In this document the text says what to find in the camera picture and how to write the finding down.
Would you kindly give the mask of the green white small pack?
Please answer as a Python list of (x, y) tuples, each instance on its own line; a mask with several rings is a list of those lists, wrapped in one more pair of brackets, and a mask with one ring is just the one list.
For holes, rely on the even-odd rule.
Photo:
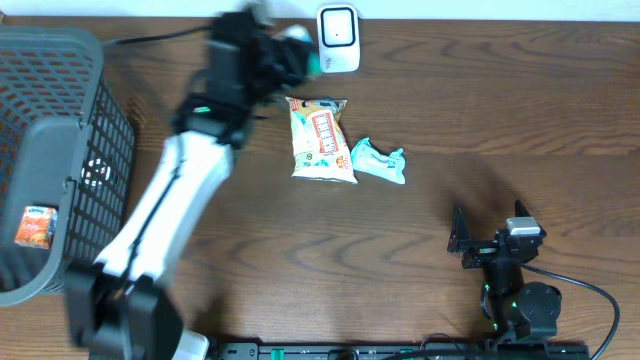
[(320, 58), (308, 30), (302, 25), (293, 25), (277, 34), (293, 56), (290, 61), (293, 69), (307, 80), (316, 79), (322, 74)]

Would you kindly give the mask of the yellow wet wipes pack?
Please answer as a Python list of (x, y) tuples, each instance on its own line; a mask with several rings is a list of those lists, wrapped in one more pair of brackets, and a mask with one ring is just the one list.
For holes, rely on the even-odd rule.
[(292, 176), (357, 184), (351, 152), (339, 125), (348, 100), (286, 97), (286, 101), (295, 162)]

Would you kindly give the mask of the mint green wipes pack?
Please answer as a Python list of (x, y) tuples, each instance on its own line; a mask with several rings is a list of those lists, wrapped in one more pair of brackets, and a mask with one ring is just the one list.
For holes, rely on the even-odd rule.
[(369, 138), (363, 138), (351, 152), (353, 168), (355, 171), (404, 185), (406, 160), (403, 153), (404, 149), (398, 148), (388, 155), (382, 154), (371, 144)]

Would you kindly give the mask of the orange Kleenex tissue pack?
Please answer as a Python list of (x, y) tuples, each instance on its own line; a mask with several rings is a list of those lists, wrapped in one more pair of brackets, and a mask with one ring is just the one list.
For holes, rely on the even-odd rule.
[(52, 244), (58, 212), (55, 208), (27, 206), (14, 237), (17, 245), (49, 249)]

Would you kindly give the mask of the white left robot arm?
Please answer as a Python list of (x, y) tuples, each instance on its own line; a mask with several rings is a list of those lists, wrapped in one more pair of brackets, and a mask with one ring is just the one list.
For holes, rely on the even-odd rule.
[(205, 359), (167, 290), (210, 199), (229, 178), (259, 106), (318, 73), (308, 30), (279, 32), (257, 3), (207, 28), (208, 62), (171, 118), (156, 171), (128, 221), (92, 262), (64, 275), (72, 343), (110, 359)]

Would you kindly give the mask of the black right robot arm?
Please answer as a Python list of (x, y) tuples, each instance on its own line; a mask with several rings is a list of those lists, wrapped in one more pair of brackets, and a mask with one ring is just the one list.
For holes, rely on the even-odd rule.
[(494, 323), (495, 334), (487, 340), (491, 348), (543, 343), (557, 334), (562, 295), (542, 282), (525, 282), (523, 266), (539, 255), (546, 231), (521, 201), (515, 215), (505, 220), (491, 240), (474, 240), (462, 209), (453, 211), (447, 251), (462, 256), (465, 269), (483, 272), (481, 309)]

